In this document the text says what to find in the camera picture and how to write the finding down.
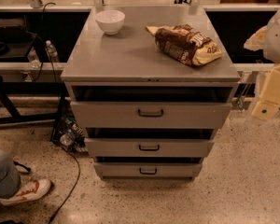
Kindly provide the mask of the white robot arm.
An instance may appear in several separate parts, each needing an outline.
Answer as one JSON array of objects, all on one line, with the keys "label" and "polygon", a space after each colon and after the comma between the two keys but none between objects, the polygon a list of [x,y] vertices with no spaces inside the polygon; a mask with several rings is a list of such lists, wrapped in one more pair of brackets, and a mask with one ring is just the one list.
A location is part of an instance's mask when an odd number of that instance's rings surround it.
[{"label": "white robot arm", "polygon": [[275,67],[265,74],[265,80],[251,116],[259,120],[271,119],[280,108],[280,8],[266,26],[258,29],[244,43],[249,50],[262,50],[265,59]]}]

